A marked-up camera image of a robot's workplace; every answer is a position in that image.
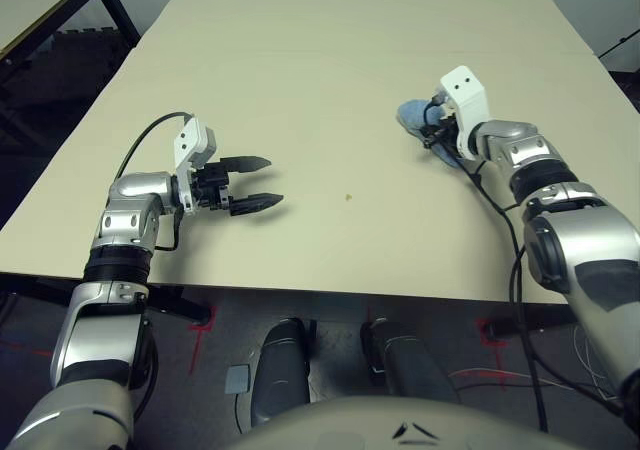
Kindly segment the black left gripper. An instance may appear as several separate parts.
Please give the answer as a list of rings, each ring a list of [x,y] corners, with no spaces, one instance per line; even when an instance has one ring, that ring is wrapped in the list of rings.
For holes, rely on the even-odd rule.
[[[251,173],[271,165],[271,161],[258,156],[221,158],[207,163],[192,175],[192,193],[200,208],[229,210],[231,216],[241,216],[266,210],[281,202],[283,195],[259,193],[241,199],[230,197],[229,172]]]

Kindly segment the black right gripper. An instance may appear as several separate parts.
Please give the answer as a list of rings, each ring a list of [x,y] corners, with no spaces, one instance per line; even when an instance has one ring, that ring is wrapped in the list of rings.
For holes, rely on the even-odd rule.
[[[436,124],[426,124],[422,129],[423,145],[431,148],[440,144],[449,149],[456,148],[458,136],[457,120],[454,116],[440,119]]]

